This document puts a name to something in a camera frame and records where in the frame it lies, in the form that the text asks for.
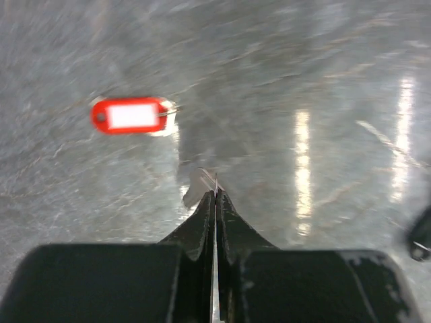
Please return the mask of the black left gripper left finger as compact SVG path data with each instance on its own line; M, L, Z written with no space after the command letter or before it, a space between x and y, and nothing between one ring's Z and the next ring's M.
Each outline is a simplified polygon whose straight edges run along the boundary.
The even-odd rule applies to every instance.
M214 191L206 192L193 214L159 242L181 249L172 295L173 322L212 321L215 203Z

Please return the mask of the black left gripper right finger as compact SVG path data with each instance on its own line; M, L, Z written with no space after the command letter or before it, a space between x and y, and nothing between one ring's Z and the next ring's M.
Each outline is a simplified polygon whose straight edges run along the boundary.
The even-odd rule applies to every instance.
M236 259L251 250L276 250L236 211L227 192L219 190L215 198L216 242L218 255L218 293L220 319L234 321L232 292Z

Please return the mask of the silver key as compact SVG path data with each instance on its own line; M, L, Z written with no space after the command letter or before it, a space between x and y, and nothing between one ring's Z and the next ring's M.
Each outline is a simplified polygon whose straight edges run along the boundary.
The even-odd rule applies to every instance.
M190 184L184 197L183 204L187 209L199 204L206 192L224 190L217 175L211 175L205 168L196 168L190 173Z

